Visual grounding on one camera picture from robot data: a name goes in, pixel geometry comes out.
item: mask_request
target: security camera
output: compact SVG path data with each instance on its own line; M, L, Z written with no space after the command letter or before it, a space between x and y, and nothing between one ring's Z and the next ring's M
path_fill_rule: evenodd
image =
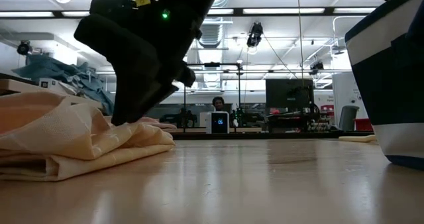
M322 61L316 61L310 65L311 72L309 75L316 75L318 74L318 70L324 70L324 63Z
M28 54L32 54L32 47L29 41L21 41L21 44L17 49L18 54L26 56Z
M252 28L247 38L247 46L249 48L257 47L259 42L262 40L261 36L264 34L264 29L260 22L255 22L252 25Z

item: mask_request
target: red object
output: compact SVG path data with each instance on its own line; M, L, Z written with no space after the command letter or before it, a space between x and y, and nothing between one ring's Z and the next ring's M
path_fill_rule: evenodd
M373 131L369 119L355 119L355 125L357 131Z
M322 111L334 111L334 105L322 105L321 110Z
M321 111L327 112L328 116L334 116L334 105L322 105Z
M271 115L278 115L278 114L280 114L280 111L278 109L275 109L275 108L271 108L270 112L271 112Z

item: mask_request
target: table surface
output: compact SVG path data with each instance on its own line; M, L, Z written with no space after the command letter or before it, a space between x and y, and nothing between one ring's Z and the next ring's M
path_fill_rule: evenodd
M424 223L424 172L375 144L191 140L57 183L0 182L0 223Z

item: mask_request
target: black robotic arm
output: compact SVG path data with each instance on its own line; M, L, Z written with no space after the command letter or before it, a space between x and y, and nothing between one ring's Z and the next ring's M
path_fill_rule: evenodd
M139 120L195 74L183 61L214 0L92 0L75 38L104 55L117 76L112 123Z

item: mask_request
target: computer monitor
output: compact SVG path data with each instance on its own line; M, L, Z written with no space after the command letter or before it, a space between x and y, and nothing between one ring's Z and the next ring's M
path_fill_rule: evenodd
M313 103L313 81L309 79L267 79L267 108L301 110Z

